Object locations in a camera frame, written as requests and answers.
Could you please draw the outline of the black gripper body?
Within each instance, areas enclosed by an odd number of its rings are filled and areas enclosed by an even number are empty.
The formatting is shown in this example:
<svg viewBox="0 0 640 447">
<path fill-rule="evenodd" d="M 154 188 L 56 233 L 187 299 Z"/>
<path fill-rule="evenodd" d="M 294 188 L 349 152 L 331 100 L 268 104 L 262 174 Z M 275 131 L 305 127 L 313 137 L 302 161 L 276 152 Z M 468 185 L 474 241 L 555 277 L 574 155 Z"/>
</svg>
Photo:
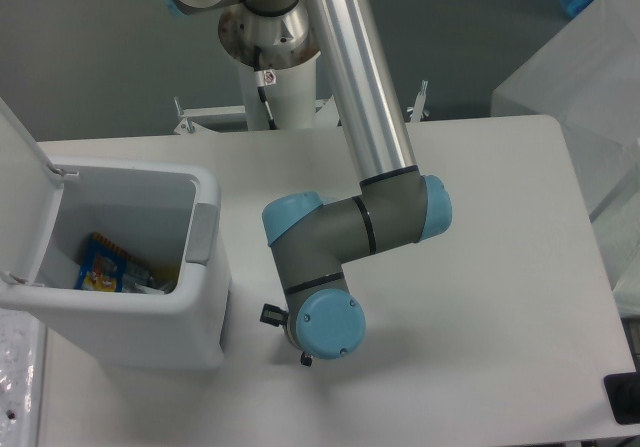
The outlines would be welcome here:
<svg viewBox="0 0 640 447">
<path fill-rule="evenodd" d="M 303 366 L 311 366 L 313 364 L 313 357 L 303 351 L 293 339 L 289 329 L 288 311 L 281 309 L 278 306 L 265 303 L 261 310 L 260 322 L 276 328 L 282 328 L 288 343 L 300 352 L 300 364 Z"/>
</svg>

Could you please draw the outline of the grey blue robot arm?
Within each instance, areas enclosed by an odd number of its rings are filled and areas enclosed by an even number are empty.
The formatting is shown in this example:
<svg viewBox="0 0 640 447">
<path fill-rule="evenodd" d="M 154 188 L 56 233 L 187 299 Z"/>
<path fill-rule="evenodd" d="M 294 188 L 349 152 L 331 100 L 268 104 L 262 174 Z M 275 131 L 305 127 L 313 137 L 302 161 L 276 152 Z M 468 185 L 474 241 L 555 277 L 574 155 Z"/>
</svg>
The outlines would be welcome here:
<svg viewBox="0 0 640 447">
<path fill-rule="evenodd" d="M 342 200 L 290 194 L 262 212 L 285 304 L 261 320 L 282 329 L 303 365 L 353 353 L 365 336 L 347 264 L 444 233 L 450 196 L 421 173 L 369 0 L 163 0 L 180 17 L 218 11 L 219 42 L 249 71 L 247 107 L 277 131 L 294 103 L 275 87 L 284 73 L 322 58 L 358 188 Z"/>
</svg>

